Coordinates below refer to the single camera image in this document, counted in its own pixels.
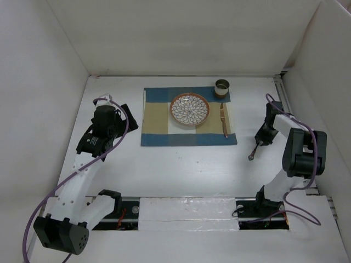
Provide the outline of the iridescent rainbow fork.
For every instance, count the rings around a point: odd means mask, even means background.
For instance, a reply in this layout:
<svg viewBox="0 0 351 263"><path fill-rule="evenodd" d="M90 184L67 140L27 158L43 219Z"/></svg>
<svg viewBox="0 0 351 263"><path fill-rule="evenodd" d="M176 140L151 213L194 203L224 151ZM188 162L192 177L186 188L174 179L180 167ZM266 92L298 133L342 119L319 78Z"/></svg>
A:
<svg viewBox="0 0 351 263"><path fill-rule="evenodd" d="M254 157L255 157L255 154L256 154L256 151L257 151L258 146L259 146L259 143L256 144L256 146L254 147L254 149L252 150L252 152L249 154L249 156L248 156L248 160L249 160L249 161L254 160Z"/></svg>

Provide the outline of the floral orange rimmed plate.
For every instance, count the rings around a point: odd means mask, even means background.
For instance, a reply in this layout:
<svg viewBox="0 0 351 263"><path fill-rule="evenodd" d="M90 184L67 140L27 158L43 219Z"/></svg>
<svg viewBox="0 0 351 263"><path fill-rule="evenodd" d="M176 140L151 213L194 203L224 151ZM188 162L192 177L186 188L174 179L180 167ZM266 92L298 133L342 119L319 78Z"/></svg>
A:
<svg viewBox="0 0 351 263"><path fill-rule="evenodd" d="M169 111L176 122L186 126L197 126L207 119L210 106L203 96L184 93L172 100Z"/></svg>

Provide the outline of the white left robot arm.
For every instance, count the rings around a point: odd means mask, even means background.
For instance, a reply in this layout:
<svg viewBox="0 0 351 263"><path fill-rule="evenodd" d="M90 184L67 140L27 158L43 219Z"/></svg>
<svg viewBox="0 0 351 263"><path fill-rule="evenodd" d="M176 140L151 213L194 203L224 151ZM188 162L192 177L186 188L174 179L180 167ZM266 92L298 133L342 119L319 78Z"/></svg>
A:
<svg viewBox="0 0 351 263"><path fill-rule="evenodd" d="M103 189L91 204L86 203L86 194L107 155L127 133L138 129L127 104L118 105L110 94L93 104L92 123L76 147L71 175L58 185L61 191L52 208L33 223L43 247L71 255L83 252L90 231L104 217L124 214L119 192Z"/></svg>

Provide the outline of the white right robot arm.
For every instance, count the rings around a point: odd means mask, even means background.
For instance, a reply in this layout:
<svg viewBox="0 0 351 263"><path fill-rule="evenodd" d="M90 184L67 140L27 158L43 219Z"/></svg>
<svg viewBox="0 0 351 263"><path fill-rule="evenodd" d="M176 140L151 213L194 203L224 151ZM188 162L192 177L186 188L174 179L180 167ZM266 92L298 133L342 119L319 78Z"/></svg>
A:
<svg viewBox="0 0 351 263"><path fill-rule="evenodd" d="M289 192L303 190L298 185L304 179L313 182L325 169L326 133L312 130L284 112L281 102L272 101L266 104L264 123L254 137L256 146L271 145L278 133L287 139L282 169L257 192L252 208L255 218L265 218L278 212Z"/></svg>

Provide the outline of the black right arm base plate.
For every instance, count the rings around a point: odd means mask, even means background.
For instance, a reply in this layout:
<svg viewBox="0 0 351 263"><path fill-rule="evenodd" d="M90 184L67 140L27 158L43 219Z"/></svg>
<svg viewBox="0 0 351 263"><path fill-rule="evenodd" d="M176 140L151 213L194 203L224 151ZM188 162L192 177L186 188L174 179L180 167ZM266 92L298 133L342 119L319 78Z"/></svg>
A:
<svg viewBox="0 0 351 263"><path fill-rule="evenodd" d="M236 200L236 209L232 216L237 216L239 230L289 230L286 214L280 213L267 218L277 212L282 203L258 204L253 199Z"/></svg>

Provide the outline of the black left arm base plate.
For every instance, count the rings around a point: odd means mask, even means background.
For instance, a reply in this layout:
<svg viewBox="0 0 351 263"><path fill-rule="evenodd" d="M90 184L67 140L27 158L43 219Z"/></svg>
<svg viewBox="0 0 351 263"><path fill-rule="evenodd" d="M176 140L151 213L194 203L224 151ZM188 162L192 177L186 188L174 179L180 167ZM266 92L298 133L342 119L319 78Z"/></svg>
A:
<svg viewBox="0 0 351 263"><path fill-rule="evenodd" d="M121 198L120 207L106 215L93 228L95 231L136 231L138 230L140 199Z"/></svg>

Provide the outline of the blue beige checked placemat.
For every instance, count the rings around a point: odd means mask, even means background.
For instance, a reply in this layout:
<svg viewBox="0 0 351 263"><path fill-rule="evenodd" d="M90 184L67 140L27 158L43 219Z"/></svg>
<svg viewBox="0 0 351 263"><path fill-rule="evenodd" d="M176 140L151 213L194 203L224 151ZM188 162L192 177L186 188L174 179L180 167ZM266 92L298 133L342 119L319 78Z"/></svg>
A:
<svg viewBox="0 0 351 263"><path fill-rule="evenodd" d="M184 93L203 96L209 106L207 119L197 126L186 126L176 122L169 106L174 98ZM237 145L232 122L230 95L215 96L214 87L164 87L144 88L142 146L221 146ZM228 138L225 138L220 120L220 105L224 104Z"/></svg>

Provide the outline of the white cup brown base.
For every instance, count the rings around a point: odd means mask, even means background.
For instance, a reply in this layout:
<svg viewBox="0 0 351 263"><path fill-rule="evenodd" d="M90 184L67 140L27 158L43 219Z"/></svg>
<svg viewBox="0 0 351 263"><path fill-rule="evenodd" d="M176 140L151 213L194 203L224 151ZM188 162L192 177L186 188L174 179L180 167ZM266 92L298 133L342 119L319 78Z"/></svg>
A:
<svg viewBox="0 0 351 263"><path fill-rule="evenodd" d="M218 98L225 98L229 92L230 84L225 79L219 79L215 82L214 93Z"/></svg>

